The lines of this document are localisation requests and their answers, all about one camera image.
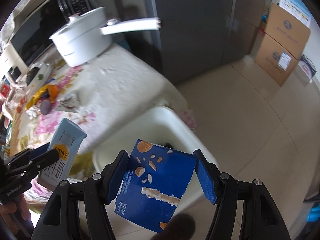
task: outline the screw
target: screw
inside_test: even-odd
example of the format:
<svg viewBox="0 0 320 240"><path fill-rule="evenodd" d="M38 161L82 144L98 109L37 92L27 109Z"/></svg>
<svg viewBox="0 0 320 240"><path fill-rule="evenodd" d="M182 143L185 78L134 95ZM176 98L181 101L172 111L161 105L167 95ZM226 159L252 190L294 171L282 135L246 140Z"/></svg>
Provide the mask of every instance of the screw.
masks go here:
<svg viewBox="0 0 320 240"><path fill-rule="evenodd" d="M100 173L93 174L92 178L94 180L100 179L101 178L101 174Z"/></svg>
<svg viewBox="0 0 320 240"><path fill-rule="evenodd" d="M223 172L223 173L220 174L220 178L222 178L222 179L229 179L229 174Z"/></svg>
<svg viewBox="0 0 320 240"><path fill-rule="evenodd" d="M260 179L255 179L254 180L254 183L258 186L261 186L262 185L262 181Z"/></svg>
<svg viewBox="0 0 320 240"><path fill-rule="evenodd" d="M68 181L67 180L63 180L63 181L61 181L60 183L59 183L59 185L61 186L61 187L64 187L64 186L66 186L68 184Z"/></svg>

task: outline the tile floor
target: tile floor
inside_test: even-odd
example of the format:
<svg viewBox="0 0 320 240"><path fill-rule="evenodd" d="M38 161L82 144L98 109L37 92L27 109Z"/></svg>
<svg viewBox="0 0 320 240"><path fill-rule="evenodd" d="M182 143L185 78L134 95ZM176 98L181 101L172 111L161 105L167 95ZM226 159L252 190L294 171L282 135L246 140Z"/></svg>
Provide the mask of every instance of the tile floor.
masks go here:
<svg viewBox="0 0 320 240"><path fill-rule="evenodd" d="M261 39L251 55L177 88L219 169L239 180L261 179L291 232L319 159L320 92L314 83L303 86L294 73L280 87L253 60ZM187 211L201 227L193 239L205 238L213 211L207 200ZM241 213L238 204L233 239Z"/></svg>

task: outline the white basin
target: white basin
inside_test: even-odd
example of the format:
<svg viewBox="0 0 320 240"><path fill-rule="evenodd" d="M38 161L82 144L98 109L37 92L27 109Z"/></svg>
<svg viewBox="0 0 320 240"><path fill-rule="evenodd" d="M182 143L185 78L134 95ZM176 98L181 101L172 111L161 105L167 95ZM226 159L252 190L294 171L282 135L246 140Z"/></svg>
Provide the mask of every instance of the white basin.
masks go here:
<svg viewBox="0 0 320 240"><path fill-rule="evenodd" d="M217 165L216 159L196 135L171 109L154 106L119 129L93 151L93 164L98 172L114 161L120 150L131 153L137 139L164 145L170 143L176 150L192 154L200 149L207 161ZM174 213L183 211L202 200L204 193L196 173L193 172L185 194ZM115 236L128 234L142 228L114 213L114 201L107 206L108 217Z"/></svg>

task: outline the pot handle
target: pot handle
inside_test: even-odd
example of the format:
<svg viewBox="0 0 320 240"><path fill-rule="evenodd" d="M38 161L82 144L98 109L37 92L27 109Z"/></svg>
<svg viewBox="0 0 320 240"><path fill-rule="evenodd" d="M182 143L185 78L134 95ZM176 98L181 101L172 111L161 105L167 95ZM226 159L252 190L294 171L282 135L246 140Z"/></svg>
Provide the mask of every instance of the pot handle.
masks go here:
<svg viewBox="0 0 320 240"><path fill-rule="evenodd" d="M117 24L100 28L100 33L103 35L132 32L132 31L144 31L144 30L159 30L161 28L160 18L145 18L130 20L125 22L119 22Z"/></svg>

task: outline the white saucepan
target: white saucepan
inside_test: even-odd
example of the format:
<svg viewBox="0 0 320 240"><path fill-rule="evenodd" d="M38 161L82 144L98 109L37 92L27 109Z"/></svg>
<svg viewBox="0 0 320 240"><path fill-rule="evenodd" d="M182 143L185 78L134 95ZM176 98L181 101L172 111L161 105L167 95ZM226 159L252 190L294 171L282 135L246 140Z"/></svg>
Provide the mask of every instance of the white saucepan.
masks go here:
<svg viewBox="0 0 320 240"><path fill-rule="evenodd" d="M75 14L69 23L50 36L66 63L78 66L95 58L112 44L109 34L130 31L158 30L159 18L145 18L119 22L107 22L104 7L91 10L81 16Z"/></svg>

